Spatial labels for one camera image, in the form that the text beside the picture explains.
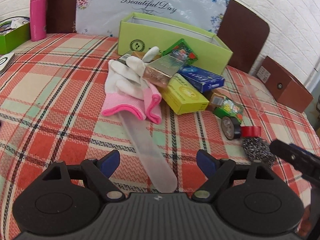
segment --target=green tin box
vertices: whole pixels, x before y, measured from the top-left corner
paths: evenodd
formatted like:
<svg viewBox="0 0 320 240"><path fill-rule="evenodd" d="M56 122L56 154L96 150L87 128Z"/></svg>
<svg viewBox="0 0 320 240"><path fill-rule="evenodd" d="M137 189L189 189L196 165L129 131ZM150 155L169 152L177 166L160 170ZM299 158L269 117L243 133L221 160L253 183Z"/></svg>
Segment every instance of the green tin box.
<svg viewBox="0 0 320 240"><path fill-rule="evenodd" d="M0 35L0 54L13 51L22 43L30 40L30 23L25 24L6 35Z"/></svg>
<svg viewBox="0 0 320 240"><path fill-rule="evenodd" d="M232 51L211 32L171 19L132 13L120 22L118 54L129 50L147 52L158 46L162 53L184 39L197 55L196 67L221 75Z"/></svg>

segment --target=cardboard box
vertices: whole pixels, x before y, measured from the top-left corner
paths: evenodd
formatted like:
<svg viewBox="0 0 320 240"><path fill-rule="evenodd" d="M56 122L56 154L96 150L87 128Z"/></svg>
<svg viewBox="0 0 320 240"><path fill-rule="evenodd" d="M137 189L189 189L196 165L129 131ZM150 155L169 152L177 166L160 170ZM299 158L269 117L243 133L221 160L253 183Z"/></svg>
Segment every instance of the cardboard box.
<svg viewBox="0 0 320 240"><path fill-rule="evenodd" d="M170 53L177 58L181 57L181 60L185 61L186 65L192 65L198 60L196 54L194 54L193 50L188 46L184 39L178 40L170 48L166 49L162 53L162 56Z"/></svg>
<svg viewBox="0 0 320 240"><path fill-rule="evenodd" d="M165 88L184 64L185 61L179 60L170 53L146 65L143 78L156 86Z"/></svg>
<svg viewBox="0 0 320 240"><path fill-rule="evenodd" d="M178 73L201 93L224 85L224 77L195 66L185 66Z"/></svg>
<svg viewBox="0 0 320 240"><path fill-rule="evenodd" d="M225 97L222 106L216 107L213 114L219 118L224 116L234 116L240 123L242 123L243 106L235 103L230 98Z"/></svg>
<svg viewBox="0 0 320 240"><path fill-rule="evenodd" d="M9 32L6 35L0 35L0 54L11 52L30 39L30 23Z"/></svg>
<svg viewBox="0 0 320 240"><path fill-rule="evenodd" d="M125 60L130 57L130 56L135 56L138 57L139 59L142 59L143 56L145 55L146 52L139 52L139 51L132 51L129 50L127 53L125 53L123 56L118 58L117 60L120 61L121 63L125 64ZM152 60L156 60L158 58L161 58L161 55L156 55Z"/></svg>
<svg viewBox="0 0 320 240"><path fill-rule="evenodd" d="M209 101L180 74L175 74L166 88L159 88L164 101L176 114L204 111Z"/></svg>
<svg viewBox="0 0 320 240"><path fill-rule="evenodd" d="M204 97L209 100L207 110L213 111L216 107L222 106L225 95L220 93L217 89L212 89L203 93Z"/></svg>
<svg viewBox="0 0 320 240"><path fill-rule="evenodd" d="M221 75L232 51L214 33L189 24L143 13L132 13L120 22L118 54L129 50L147 52L158 46L160 52L184 39L198 60L195 66Z"/></svg>
<svg viewBox="0 0 320 240"><path fill-rule="evenodd" d="M278 103L299 113L302 113L313 100L313 96L300 81L270 57L266 57L262 62L257 77Z"/></svg>

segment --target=brown box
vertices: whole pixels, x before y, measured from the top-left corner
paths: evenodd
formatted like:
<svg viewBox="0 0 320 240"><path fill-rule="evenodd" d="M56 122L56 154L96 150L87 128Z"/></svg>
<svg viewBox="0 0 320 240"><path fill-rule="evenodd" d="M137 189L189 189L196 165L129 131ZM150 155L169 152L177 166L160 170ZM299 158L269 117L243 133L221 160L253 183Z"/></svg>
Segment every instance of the brown box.
<svg viewBox="0 0 320 240"><path fill-rule="evenodd" d="M209 100L207 110L213 111L216 107L222 106L225 96L219 90L212 89L203 93L204 97Z"/></svg>
<svg viewBox="0 0 320 240"><path fill-rule="evenodd" d="M149 63L142 77L158 87L166 88L170 79L184 64L185 61L170 53Z"/></svg>
<svg viewBox="0 0 320 240"><path fill-rule="evenodd" d="M257 77L278 103L299 113L302 113L313 100L313 96L300 81L270 57L266 57L262 62Z"/></svg>
<svg viewBox="0 0 320 240"><path fill-rule="evenodd" d="M127 59L127 57L135 56L135 57L138 57L139 59L142 59L144 55L145 55L145 52L129 50L126 54L124 54L123 56L121 56L117 60L119 62L125 64L125 60ZM161 58L161 56L160 55L155 55L155 57L152 59L152 61L154 61L154 60L156 60L158 58Z"/></svg>

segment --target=black tape roll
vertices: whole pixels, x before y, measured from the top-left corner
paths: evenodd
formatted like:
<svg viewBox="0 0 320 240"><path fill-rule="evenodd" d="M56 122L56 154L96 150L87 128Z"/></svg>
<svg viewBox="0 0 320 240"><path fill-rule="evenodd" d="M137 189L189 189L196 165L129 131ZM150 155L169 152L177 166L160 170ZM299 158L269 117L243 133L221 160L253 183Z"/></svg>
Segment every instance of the black tape roll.
<svg viewBox="0 0 320 240"><path fill-rule="evenodd" d="M221 129L228 140L241 137L240 122L233 116L224 116L221 119Z"/></svg>

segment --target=pink water bottle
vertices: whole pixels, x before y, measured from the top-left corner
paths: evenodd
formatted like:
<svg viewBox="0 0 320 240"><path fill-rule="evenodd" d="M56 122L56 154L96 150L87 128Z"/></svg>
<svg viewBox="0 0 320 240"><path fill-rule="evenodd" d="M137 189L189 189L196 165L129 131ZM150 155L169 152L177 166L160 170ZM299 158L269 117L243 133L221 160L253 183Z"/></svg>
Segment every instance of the pink water bottle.
<svg viewBox="0 0 320 240"><path fill-rule="evenodd" d="M47 0L30 0L31 41L39 41L46 37L46 7Z"/></svg>

